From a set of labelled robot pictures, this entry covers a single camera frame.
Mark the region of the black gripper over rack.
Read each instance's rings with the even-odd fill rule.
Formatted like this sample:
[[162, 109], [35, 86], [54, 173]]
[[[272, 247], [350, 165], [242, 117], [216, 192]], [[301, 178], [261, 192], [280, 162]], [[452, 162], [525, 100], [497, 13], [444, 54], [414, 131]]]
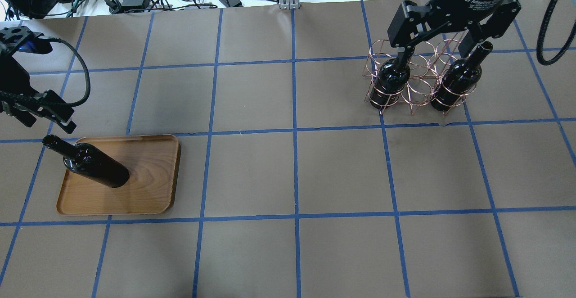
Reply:
[[429, 0], [425, 5], [404, 0], [387, 37], [398, 48], [397, 62], [409, 62], [418, 44], [444, 33], [465, 32], [459, 54], [469, 55], [488, 38], [501, 38], [520, 11], [519, 0]]

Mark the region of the black gripper tray side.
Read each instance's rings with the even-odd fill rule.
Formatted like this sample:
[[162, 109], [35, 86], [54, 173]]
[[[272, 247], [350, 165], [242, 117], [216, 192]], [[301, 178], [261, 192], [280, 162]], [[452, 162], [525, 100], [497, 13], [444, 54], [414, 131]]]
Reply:
[[1, 111], [28, 128], [37, 119], [44, 118], [71, 134], [76, 129], [76, 124], [71, 120], [74, 113], [72, 106], [53, 90], [35, 90], [30, 84], [29, 72], [14, 58], [16, 52], [49, 54], [53, 41], [43, 36], [43, 33], [24, 26], [1, 29]]

